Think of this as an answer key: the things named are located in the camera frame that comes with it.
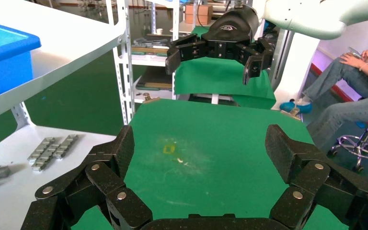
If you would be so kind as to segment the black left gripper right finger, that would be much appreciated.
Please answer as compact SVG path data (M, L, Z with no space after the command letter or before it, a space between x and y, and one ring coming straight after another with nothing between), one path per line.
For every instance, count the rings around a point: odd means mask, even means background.
M271 219L301 230L322 206L349 229L368 230L368 178L337 165L315 145L291 139L277 124L268 126L265 148L288 184Z

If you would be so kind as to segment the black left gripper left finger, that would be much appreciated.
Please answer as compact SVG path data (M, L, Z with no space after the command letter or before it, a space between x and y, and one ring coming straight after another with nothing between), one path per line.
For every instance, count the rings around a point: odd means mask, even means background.
M80 165L36 190L21 228L69 230L92 207L115 230L139 230L150 223L152 211L124 181L134 146L129 125L114 140L94 146Z

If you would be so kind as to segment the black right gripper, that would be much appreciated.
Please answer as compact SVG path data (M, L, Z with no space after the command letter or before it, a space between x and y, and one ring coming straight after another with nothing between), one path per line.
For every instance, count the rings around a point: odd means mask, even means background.
M244 65L242 83L260 76L272 65L274 48L264 38L252 42L259 24L256 11L247 5L232 8L202 34L190 34L170 42L165 60L167 75L172 75L184 61L209 57L234 59Z

